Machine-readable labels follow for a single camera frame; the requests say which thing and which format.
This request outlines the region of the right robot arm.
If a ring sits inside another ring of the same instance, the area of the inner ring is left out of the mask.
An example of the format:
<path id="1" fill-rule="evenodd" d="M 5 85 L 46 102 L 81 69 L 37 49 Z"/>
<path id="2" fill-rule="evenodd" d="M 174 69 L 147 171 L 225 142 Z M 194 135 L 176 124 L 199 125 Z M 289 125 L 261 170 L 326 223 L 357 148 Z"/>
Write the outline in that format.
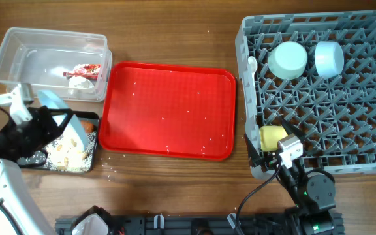
<path id="1" fill-rule="evenodd" d="M 305 133 L 283 117 L 278 119 L 287 136 L 276 142 L 275 151 L 262 155 L 245 137 L 251 171 L 274 169 L 275 172 L 242 200 L 236 216 L 240 216 L 243 205 L 252 195 L 276 178 L 295 203 L 295 207 L 281 215 L 283 230 L 289 234 L 332 234 L 336 228 L 330 211 L 336 206 L 335 179 L 320 168 L 305 171 L 300 164 L 300 159 L 306 155 Z"/>

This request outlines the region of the red snack wrapper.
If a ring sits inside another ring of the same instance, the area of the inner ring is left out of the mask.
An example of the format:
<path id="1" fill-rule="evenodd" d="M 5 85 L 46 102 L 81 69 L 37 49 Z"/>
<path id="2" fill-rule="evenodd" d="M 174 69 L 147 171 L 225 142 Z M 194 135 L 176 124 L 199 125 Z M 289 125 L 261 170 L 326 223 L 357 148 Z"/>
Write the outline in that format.
<path id="1" fill-rule="evenodd" d="M 63 76 L 80 76 L 89 80 L 96 80 L 101 69 L 100 64 L 78 64 L 72 71 L 64 72 Z"/>

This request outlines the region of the light blue bowl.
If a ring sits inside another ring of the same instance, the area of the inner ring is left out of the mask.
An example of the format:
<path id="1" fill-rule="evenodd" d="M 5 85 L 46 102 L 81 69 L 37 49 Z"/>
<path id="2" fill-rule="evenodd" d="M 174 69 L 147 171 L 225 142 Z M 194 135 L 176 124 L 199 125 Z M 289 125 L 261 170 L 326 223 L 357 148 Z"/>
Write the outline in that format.
<path id="1" fill-rule="evenodd" d="M 315 66 L 317 74 L 329 79 L 342 73 L 344 53 L 337 42 L 322 41 L 315 48 Z"/>

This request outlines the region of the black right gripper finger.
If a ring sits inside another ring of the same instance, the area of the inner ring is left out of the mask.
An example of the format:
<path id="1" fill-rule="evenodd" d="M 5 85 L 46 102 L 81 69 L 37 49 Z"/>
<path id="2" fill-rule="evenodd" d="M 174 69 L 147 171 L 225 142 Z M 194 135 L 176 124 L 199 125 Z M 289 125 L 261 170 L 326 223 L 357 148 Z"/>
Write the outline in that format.
<path id="1" fill-rule="evenodd" d="M 296 137 L 298 137 L 299 140 L 306 140 L 305 132 L 295 127 L 293 124 L 290 124 L 282 116 L 278 116 L 277 118 L 281 122 L 281 125 L 284 128 L 284 130 L 287 132 L 287 134 L 294 134 Z"/>
<path id="2" fill-rule="evenodd" d="M 249 166 L 258 167 L 261 165 L 262 158 L 260 153 L 255 149 L 253 143 L 250 141 L 249 137 L 244 134 L 244 139 L 247 147 L 247 156 L 249 161 Z"/>

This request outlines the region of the pale green bowl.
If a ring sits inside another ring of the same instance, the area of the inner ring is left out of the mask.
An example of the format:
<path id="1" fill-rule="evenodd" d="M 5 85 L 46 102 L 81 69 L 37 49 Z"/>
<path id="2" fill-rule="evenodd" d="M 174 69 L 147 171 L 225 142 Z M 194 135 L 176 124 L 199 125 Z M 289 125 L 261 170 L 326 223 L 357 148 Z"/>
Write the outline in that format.
<path id="1" fill-rule="evenodd" d="M 282 42 L 270 52 L 268 67 L 274 76 L 282 80 L 293 80 L 304 73 L 307 59 L 306 49 L 301 44 Z"/>

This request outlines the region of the yellow plastic cup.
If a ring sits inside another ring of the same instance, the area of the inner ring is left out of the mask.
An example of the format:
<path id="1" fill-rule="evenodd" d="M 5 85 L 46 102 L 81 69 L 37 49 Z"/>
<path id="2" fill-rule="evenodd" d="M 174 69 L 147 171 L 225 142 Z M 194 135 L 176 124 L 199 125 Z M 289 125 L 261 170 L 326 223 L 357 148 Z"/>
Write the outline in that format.
<path id="1" fill-rule="evenodd" d="M 263 126 L 259 129 L 260 149 L 263 152 L 276 151 L 278 141 L 287 137 L 287 132 L 282 126 Z"/>

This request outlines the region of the orange carrot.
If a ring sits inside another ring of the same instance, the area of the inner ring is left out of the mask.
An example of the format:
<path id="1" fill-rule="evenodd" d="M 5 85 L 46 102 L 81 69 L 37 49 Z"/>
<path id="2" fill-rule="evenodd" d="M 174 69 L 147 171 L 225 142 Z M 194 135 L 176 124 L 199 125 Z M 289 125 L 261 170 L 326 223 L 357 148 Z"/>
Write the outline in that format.
<path id="1" fill-rule="evenodd" d="M 94 124 L 90 121 L 81 121 L 80 123 L 87 134 L 91 134 L 95 130 Z"/>

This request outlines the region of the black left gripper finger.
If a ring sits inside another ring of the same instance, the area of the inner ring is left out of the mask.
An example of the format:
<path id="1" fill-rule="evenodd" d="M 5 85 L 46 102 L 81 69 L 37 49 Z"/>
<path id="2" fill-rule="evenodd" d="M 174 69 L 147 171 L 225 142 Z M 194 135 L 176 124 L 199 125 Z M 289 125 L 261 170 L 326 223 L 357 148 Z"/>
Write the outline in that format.
<path id="1" fill-rule="evenodd" d="M 69 121 L 73 117 L 73 111 L 70 108 L 66 109 L 49 109 L 52 117 L 54 116 L 61 116 L 63 117 L 61 124 L 59 125 L 59 130 L 64 131 L 69 124 Z"/>
<path id="2" fill-rule="evenodd" d="M 47 144 L 43 150 L 45 151 L 59 151 L 63 145 L 63 138 L 64 135 L 61 134 L 56 139 L 52 140 L 49 144 Z"/>

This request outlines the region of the white tissue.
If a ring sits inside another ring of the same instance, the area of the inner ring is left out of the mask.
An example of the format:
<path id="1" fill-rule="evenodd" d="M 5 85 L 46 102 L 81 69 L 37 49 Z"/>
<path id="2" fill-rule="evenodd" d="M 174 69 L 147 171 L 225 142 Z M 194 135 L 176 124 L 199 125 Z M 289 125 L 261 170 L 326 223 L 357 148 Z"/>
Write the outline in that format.
<path id="1" fill-rule="evenodd" d="M 69 79 L 70 88 L 79 88 L 79 89 L 92 89 L 94 87 L 93 83 L 83 76 L 72 76 Z"/>

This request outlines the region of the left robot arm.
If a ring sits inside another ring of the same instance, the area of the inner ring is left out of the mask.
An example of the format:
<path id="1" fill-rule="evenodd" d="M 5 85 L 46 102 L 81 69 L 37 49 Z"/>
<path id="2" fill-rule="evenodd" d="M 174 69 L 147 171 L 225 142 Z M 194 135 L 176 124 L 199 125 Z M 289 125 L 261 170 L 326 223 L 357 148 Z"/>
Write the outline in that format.
<path id="1" fill-rule="evenodd" d="M 29 120 L 16 124 L 9 117 L 0 129 L 0 234 L 58 234 L 29 194 L 18 160 L 60 137 L 75 111 L 42 106 L 28 112 Z"/>

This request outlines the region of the white plastic spoon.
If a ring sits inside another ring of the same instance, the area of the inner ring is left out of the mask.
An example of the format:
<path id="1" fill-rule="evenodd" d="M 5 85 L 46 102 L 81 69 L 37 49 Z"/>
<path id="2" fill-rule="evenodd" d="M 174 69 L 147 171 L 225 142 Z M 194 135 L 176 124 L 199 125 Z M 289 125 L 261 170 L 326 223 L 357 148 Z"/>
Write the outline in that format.
<path id="1" fill-rule="evenodd" d="M 251 71 L 251 78 L 252 78 L 252 80 L 254 80 L 255 74 L 256 74 L 256 71 L 257 71 L 257 68 L 258 68 L 257 60 L 254 56 L 249 56 L 247 58 L 247 62 L 248 62 L 248 65 L 249 65 L 249 68 L 250 68 L 250 71 Z"/>

